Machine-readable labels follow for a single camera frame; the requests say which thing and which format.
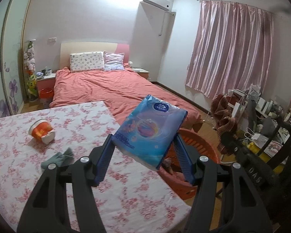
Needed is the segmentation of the grey green sock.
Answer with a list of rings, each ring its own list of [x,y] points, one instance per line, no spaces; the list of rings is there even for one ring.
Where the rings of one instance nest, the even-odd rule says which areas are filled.
[[[74,154],[71,148],[64,153],[58,152],[46,161],[41,163],[41,169],[46,170],[51,163],[55,163],[58,167],[68,166],[74,162]]]

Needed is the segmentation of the blue tissue pack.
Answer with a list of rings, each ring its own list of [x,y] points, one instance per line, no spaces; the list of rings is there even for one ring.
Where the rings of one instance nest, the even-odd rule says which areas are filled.
[[[158,171],[188,111],[147,95],[112,137],[123,154]]]

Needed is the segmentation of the orange white paper cup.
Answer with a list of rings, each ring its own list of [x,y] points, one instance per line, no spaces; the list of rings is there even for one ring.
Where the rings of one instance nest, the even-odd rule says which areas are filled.
[[[48,145],[55,139],[55,130],[47,120],[40,119],[31,125],[29,135]]]

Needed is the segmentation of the yellow cushion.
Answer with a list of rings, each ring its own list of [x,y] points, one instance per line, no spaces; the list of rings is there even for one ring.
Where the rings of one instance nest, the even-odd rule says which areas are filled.
[[[254,142],[251,142],[249,145],[247,145],[247,148],[255,154],[260,151],[260,148]],[[276,155],[276,153],[281,148],[282,148],[282,144],[280,144],[278,142],[271,142],[259,157],[264,162],[268,162],[271,158],[273,158]],[[287,160],[288,160],[288,157],[285,158],[285,160],[282,163],[280,163],[280,165],[276,166],[273,171],[276,174],[280,174],[283,171],[283,168],[284,168],[285,164],[287,163]]]

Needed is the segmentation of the cluttered desk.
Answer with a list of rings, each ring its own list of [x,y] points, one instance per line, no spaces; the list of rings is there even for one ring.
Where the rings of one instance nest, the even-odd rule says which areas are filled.
[[[288,146],[291,141],[291,101],[286,114],[277,102],[268,102],[260,97],[260,93],[251,88],[241,98],[242,108],[240,113],[245,113],[247,124],[240,124],[245,131],[244,144],[254,142],[260,151],[258,156],[271,142],[282,144],[282,148]]]

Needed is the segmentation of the brown striped garment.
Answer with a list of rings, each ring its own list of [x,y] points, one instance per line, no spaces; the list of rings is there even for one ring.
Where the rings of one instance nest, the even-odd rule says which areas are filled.
[[[238,130],[237,120],[231,116],[228,103],[226,95],[223,94],[217,95],[211,103],[211,113],[216,122],[215,129],[219,138],[217,149],[222,155],[231,155],[234,152],[234,149],[227,148],[223,144],[222,135],[229,133],[233,138]]]

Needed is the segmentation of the bed with coral duvet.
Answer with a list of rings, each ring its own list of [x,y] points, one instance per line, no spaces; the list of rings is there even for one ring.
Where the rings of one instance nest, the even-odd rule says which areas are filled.
[[[103,101],[119,124],[141,100],[152,95],[188,112],[182,128],[198,132],[203,124],[200,112],[192,104],[152,84],[131,68],[71,72],[65,67],[56,73],[54,92],[50,107]]]

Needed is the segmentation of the small orange bin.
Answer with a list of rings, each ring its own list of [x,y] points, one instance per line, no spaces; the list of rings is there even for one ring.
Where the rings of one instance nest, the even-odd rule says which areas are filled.
[[[44,105],[50,105],[53,100],[54,91],[52,88],[44,88],[39,92],[39,97]]]

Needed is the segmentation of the left pink nightstand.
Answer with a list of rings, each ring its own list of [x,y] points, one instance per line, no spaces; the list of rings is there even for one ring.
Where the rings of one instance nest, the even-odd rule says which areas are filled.
[[[39,92],[44,88],[52,88],[54,91],[55,76],[56,76],[56,73],[52,73],[51,75],[47,75],[47,76],[44,76],[43,78],[36,80],[38,95],[39,95]]]

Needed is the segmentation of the right nightstand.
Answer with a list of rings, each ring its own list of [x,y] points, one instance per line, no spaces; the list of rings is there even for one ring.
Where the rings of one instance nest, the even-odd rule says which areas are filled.
[[[149,74],[150,74],[149,71],[144,70],[143,68],[136,68],[136,67],[133,67],[132,70],[138,75],[140,75],[141,77],[145,79],[149,79]]]

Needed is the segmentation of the striped pink pillow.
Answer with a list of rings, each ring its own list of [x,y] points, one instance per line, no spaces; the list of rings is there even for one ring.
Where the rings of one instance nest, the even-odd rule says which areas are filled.
[[[124,70],[123,60],[125,54],[124,53],[105,53],[105,65],[104,70],[112,71],[112,70]]]

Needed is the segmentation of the floral white pillow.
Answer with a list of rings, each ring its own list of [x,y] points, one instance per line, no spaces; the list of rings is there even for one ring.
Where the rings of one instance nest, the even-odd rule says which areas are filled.
[[[104,52],[83,52],[70,54],[70,70],[85,72],[104,70]]]

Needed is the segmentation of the pink striped curtain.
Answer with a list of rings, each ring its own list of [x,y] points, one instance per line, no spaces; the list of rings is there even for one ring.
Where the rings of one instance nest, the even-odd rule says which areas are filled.
[[[263,90],[272,61],[274,18],[246,4],[201,0],[185,85],[208,98],[228,90]]]

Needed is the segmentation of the hanging plush toy stack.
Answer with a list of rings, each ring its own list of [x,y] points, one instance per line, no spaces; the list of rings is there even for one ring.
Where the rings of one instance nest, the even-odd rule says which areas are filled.
[[[38,98],[35,49],[33,42],[34,40],[26,42],[23,53],[24,81],[27,97],[30,102],[34,102]]]

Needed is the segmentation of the sliding floral wardrobe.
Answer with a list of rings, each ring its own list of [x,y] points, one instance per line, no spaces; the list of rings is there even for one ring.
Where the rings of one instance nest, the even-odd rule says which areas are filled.
[[[29,3],[0,1],[0,118],[20,113],[24,104],[22,51]]]

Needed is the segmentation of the white wall socket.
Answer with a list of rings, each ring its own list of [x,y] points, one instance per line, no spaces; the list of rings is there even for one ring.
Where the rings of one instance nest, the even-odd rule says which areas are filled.
[[[48,43],[54,43],[57,41],[57,38],[56,37],[50,37],[48,38]]]

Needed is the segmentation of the white wall air conditioner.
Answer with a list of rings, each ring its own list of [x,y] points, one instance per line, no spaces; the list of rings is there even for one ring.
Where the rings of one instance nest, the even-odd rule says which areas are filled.
[[[170,2],[167,0],[143,0],[143,2],[155,6],[165,12],[170,10]]]

